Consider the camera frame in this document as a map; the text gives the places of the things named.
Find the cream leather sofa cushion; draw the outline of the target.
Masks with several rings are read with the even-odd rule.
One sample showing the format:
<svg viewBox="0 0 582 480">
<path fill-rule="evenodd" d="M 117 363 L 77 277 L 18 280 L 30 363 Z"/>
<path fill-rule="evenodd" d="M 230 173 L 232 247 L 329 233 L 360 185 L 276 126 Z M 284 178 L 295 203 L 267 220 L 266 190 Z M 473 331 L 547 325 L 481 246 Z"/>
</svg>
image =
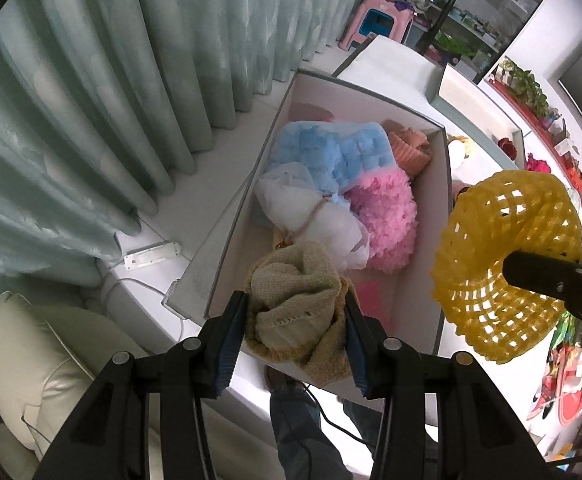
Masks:
<svg viewBox="0 0 582 480">
<path fill-rule="evenodd" d="M 0 296 L 0 417 L 13 437 L 44 457 L 68 415 L 115 353 L 146 352 L 103 315 Z"/>
</svg>

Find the light pink fluffy pouf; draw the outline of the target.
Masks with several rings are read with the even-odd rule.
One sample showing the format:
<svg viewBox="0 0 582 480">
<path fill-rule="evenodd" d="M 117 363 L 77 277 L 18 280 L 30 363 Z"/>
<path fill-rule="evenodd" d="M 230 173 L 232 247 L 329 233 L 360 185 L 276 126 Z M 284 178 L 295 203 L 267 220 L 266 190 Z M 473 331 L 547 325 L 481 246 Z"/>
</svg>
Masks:
<svg viewBox="0 0 582 480">
<path fill-rule="evenodd" d="M 369 232 L 368 268 L 391 274 L 410 263 L 418 207 L 408 174 L 398 166 L 368 172 L 344 196 Z"/>
</svg>

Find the large pink foam sponge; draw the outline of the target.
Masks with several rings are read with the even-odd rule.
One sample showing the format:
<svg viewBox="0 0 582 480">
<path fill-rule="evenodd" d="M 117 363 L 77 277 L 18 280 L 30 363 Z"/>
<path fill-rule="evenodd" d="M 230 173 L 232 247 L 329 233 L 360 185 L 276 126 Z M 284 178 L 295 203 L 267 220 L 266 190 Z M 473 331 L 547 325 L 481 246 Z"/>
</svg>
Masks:
<svg viewBox="0 0 582 480">
<path fill-rule="evenodd" d="M 290 108 L 291 122 L 334 122 L 334 115 L 330 110 L 312 104 L 294 102 Z"/>
</svg>

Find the yellow foam fruit net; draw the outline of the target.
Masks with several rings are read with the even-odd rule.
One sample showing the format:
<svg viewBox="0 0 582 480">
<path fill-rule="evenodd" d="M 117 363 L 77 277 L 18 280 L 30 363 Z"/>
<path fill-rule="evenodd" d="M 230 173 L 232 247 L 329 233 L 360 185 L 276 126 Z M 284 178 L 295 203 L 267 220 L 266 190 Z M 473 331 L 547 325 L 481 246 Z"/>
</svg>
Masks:
<svg viewBox="0 0 582 480">
<path fill-rule="evenodd" d="M 431 270 L 432 296 L 482 358 L 506 364 L 556 326 L 564 302 L 545 263 L 582 262 L 582 222 L 552 174 L 502 170 L 459 194 Z"/>
</svg>

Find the deep grey storage box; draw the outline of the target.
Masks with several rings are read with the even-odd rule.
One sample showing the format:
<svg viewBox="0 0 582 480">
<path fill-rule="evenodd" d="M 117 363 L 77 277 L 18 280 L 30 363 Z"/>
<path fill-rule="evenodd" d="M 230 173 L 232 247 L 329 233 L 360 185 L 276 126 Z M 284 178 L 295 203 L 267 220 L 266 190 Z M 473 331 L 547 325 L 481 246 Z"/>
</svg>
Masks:
<svg viewBox="0 0 582 480">
<path fill-rule="evenodd" d="M 343 196 L 317 191 L 316 178 L 297 162 L 269 169 L 269 153 L 278 136 L 297 122 L 320 127 L 375 122 L 419 130 L 428 137 L 433 159 L 410 186 L 418 225 L 413 253 L 402 270 L 371 269 L 372 233 Z M 449 156 L 440 124 L 379 93 L 302 70 L 284 95 L 254 169 L 210 233 L 207 246 L 172 286 L 167 303 L 196 324 L 221 315 L 231 294 L 244 287 L 251 267 L 274 250 L 283 234 L 298 231 L 301 240 L 326 248 L 341 274 L 353 282 L 364 314 L 378 318 L 389 335 L 435 354 L 443 315 L 432 297 L 430 271 L 451 207 Z"/>
</svg>

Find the green potted plant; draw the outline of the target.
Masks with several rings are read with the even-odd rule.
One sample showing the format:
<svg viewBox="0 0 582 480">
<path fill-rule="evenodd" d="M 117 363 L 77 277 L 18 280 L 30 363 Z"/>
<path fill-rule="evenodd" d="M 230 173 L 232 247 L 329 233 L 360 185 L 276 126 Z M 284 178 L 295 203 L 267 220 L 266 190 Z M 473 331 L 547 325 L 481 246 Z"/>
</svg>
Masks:
<svg viewBox="0 0 582 480">
<path fill-rule="evenodd" d="M 530 70 L 523 70 L 510 58 L 504 58 L 496 68 L 496 79 L 512 92 L 520 104 L 526 105 L 536 118 L 548 117 L 548 98 Z"/>
</svg>

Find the blue foam grid sheet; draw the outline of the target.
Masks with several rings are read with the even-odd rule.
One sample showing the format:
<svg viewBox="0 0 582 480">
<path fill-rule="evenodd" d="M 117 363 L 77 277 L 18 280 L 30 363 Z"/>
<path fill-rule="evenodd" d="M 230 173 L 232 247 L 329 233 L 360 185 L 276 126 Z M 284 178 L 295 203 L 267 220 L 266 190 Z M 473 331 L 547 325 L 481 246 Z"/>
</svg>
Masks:
<svg viewBox="0 0 582 480">
<path fill-rule="evenodd" d="M 397 167 L 388 135 L 377 122 L 289 122 L 277 133 L 265 172 L 289 174 L 306 188 L 350 208 L 345 194 L 365 176 Z"/>
</svg>

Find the pink plastic stool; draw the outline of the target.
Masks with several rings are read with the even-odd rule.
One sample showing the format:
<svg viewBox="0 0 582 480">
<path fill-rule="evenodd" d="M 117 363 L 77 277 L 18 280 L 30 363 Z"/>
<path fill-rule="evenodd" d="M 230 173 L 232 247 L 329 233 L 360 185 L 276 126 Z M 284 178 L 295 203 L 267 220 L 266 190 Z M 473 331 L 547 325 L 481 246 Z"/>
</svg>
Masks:
<svg viewBox="0 0 582 480">
<path fill-rule="evenodd" d="M 409 3 L 390 0 L 361 0 L 352 20 L 338 42 L 348 51 L 371 35 L 384 36 L 400 44 L 413 21 L 414 9 Z"/>
</svg>

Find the magenta fluffy yarn ball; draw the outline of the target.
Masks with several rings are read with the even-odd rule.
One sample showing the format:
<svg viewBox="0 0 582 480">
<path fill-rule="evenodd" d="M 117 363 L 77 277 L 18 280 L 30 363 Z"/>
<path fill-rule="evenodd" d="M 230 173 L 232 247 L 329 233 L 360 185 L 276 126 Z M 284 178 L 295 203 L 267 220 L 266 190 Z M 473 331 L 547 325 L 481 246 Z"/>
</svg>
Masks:
<svg viewBox="0 0 582 480">
<path fill-rule="evenodd" d="M 551 167 L 545 159 L 537 159 L 532 153 L 527 155 L 524 169 L 527 171 L 541 172 L 542 174 L 551 174 Z"/>
</svg>

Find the tan knitted cloth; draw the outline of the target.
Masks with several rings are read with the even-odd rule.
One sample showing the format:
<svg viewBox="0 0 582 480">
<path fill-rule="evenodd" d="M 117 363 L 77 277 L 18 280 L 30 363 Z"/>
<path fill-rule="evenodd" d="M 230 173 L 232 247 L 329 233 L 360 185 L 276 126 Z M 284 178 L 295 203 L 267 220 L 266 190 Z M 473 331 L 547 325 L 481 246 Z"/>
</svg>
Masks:
<svg viewBox="0 0 582 480">
<path fill-rule="evenodd" d="M 278 248 L 245 282 L 245 342 L 269 363 L 292 363 L 318 387 L 352 374 L 345 349 L 345 300 L 355 291 L 315 242 Z"/>
</svg>

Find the white drawstring fabric bag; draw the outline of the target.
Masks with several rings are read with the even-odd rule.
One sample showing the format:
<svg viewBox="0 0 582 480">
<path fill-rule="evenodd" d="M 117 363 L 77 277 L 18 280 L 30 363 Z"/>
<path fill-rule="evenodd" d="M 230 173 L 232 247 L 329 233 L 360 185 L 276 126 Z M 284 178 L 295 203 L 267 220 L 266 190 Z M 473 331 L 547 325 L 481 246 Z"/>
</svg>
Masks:
<svg viewBox="0 0 582 480">
<path fill-rule="evenodd" d="M 254 193 L 279 232 L 278 244 L 318 243 L 341 272 L 367 266 L 368 230 L 344 200 L 318 190 L 306 166 L 288 162 L 265 172 L 257 179 Z"/>
</svg>

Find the small pink sponge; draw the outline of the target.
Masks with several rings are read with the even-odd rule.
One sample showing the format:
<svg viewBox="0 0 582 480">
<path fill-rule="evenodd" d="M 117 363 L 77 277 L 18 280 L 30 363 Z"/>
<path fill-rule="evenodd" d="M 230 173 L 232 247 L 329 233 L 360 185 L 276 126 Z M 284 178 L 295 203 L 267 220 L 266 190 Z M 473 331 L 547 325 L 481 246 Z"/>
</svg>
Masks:
<svg viewBox="0 0 582 480">
<path fill-rule="evenodd" d="M 386 330 L 393 328 L 395 289 L 391 283 L 379 280 L 362 280 L 355 283 L 361 312 L 379 320 Z"/>
</svg>

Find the red fabric rose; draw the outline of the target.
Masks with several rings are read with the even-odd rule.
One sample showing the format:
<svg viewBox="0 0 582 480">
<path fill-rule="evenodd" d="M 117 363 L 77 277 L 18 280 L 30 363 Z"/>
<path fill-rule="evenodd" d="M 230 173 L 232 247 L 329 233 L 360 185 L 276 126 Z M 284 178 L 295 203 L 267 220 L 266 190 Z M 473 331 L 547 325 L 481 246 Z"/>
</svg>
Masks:
<svg viewBox="0 0 582 480">
<path fill-rule="evenodd" d="M 516 150 L 515 144 L 512 140 L 508 138 L 502 138 L 497 141 L 498 148 L 504 152 L 511 160 L 515 160 L 518 157 L 518 151 Z"/>
</svg>

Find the pile of snack packages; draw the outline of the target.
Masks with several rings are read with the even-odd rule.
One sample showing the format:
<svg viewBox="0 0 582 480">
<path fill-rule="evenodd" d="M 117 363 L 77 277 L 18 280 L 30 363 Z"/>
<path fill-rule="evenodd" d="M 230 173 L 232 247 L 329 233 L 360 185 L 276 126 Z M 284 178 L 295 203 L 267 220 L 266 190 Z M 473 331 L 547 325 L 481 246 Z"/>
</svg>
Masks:
<svg viewBox="0 0 582 480">
<path fill-rule="evenodd" d="M 568 312 L 560 315 L 552 333 L 545 374 L 533 402 L 527 420 L 538 415 L 546 419 L 555 411 L 566 427 L 582 414 L 582 320 Z"/>
</svg>

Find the salmon pink knitted cloth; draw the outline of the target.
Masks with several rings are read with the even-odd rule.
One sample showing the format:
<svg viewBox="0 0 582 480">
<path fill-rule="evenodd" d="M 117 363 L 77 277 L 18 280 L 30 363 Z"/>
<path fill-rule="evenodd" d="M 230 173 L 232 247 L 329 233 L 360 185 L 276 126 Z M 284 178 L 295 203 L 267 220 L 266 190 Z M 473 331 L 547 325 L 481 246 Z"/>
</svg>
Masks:
<svg viewBox="0 0 582 480">
<path fill-rule="evenodd" d="M 417 177 L 433 158 L 428 137 L 419 130 L 411 128 L 388 133 L 396 164 L 405 171 L 410 179 Z"/>
</svg>

